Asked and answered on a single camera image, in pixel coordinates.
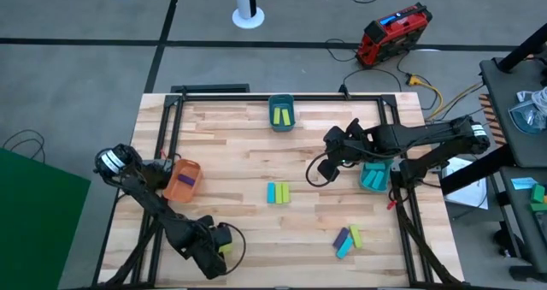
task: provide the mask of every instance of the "red battery pack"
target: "red battery pack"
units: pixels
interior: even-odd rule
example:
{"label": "red battery pack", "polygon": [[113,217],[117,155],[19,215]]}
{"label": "red battery pack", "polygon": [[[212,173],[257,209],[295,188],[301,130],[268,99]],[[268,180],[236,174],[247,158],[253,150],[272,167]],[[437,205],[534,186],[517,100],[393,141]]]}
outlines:
{"label": "red battery pack", "polygon": [[357,50],[357,60],[364,68],[410,50],[433,16],[427,7],[417,3],[411,7],[372,21],[362,36]]}

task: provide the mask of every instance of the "gray concrete floor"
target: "gray concrete floor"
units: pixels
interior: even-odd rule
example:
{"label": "gray concrete floor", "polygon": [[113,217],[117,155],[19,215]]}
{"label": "gray concrete floor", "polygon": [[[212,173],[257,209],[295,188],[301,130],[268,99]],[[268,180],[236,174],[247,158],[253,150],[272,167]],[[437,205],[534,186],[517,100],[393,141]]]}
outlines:
{"label": "gray concrete floor", "polygon": [[[234,27],[234,0],[179,0],[170,39],[358,42],[372,19],[421,1],[434,18],[423,44],[518,44],[545,21],[545,0],[259,0],[267,19],[254,31]],[[158,39],[169,0],[0,0],[0,38]],[[46,138],[47,163],[92,180],[60,288],[91,282],[115,190],[91,172],[103,147],[128,143],[154,47],[0,45],[0,140],[22,128]],[[348,50],[335,50],[350,57]],[[413,51],[404,70],[427,77],[447,99],[479,80],[479,62],[503,53]],[[395,62],[379,66],[397,74]],[[167,48],[154,92],[176,85],[249,83],[253,92],[335,92],[357,69],[325,50]],[[387,74],[367,71],[347,80],[353,92],[393,92]],[[417,91],[424,105],[431,92]],[[477,95],[447,116],[480,108]],[[481,113],[473,116],[485,122]],[[540,289],[512,281],[517,259],[497,255],[495,222],[452,224],[466,281],[478,286]]]}

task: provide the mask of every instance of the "red clamp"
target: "red clamp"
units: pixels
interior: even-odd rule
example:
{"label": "red clamp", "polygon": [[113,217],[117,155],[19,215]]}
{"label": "red clamp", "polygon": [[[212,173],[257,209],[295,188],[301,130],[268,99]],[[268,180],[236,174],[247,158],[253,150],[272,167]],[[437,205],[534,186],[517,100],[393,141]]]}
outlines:
{"label": "red clamp", "polygon": [[395,204],[397,204],[397,201],[396,201],[396,200],[391,201],[391,202],[387,205],[387,209],[388,209],[388,210],[393,209],[393,207],[395,206]]}

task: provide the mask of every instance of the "wooden tabletop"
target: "wooden tabletop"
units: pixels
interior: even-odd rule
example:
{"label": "wooden tabletop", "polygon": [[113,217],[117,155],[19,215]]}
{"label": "wooden tabletop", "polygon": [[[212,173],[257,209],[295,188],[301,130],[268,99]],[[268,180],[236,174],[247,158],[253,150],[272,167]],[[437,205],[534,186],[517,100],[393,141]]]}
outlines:
{"label": "wooden tabletop", "polygon": [[[409,127],[424,124],[418,96],[396,95],[401,123]],[[143,159],[153,157],[164,97],[143,95],[131,143]],[[190,204],[170,205],[190,218],[210,214],[217,223],[230,222],[240,228],[247,239],[247,255],[230,275],[208,281],[193,260],[185,261],[163,240],[158,287],[408,285],[397,216],[386,209],[386,194],[363,191],[358,186],[358,166],[342,169],[335,182],[322,188],[304,179],[311,160],[325,149],[326,131],[334,125],[345,129],[353,118],[359,118],[364,128],[378,125],[377,104],[295,102],[295,116],[297,123],[291,132],[275,133],[269,126],[266,102],[184,104],[177,152],[201,164],[203,181]],[[173,115],[169,120],[165,151]],[[429,146],[416,147],[409,156],[419,157],[429,150]],[[323,180],[315,167],[310,177]],[[288,182],[290,204],[266,203],[270,181]],[[426,181],[438,184],[433,175]],[[450,273],[462,280],[440,189],[420,186],[416,194],[427,243]],[[136,245],[142,213],[132,198],[117,204],[99,281],[108,280]],[[363,248],[352,248],[339,260],[332,243],[339,230],[350,224],[361,229]],[[227,256],[228,268],[239,259],[243,247],[235,232],[232,236],[234,250]],[[421,276],[414,244],[413,254]],[[148,261],[144,263],[146,276]]]}

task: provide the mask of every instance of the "green mat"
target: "green mat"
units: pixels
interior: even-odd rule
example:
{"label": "green mat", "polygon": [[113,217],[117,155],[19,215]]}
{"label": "green mat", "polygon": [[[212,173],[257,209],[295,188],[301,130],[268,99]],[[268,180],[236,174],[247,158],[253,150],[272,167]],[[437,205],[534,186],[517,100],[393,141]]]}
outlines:
{"label": "green mat", "polygon": [[57,289],[90,184],[0,149],[3,289]]}

